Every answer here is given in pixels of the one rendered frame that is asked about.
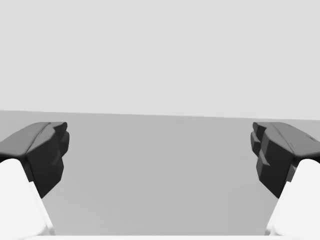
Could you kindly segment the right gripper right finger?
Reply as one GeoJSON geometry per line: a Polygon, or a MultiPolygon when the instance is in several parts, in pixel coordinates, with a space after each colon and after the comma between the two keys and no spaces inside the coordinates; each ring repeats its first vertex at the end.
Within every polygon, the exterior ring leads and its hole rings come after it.
{"type": "Polygon", "coordinates": [[[320,237],[320,140],[283,122],[254,122],[259,181],[277,198],[266,236],[320,237]]]}

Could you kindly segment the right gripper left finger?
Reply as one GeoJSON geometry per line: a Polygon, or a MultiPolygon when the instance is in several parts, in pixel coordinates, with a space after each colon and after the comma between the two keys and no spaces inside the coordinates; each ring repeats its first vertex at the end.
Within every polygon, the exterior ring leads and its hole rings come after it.
{"type": "Polygon", "coordinates": [[[66,122],[36,122],[0,140],[0,237],[54,236],[43,198],[61,181],[66,122]]]}

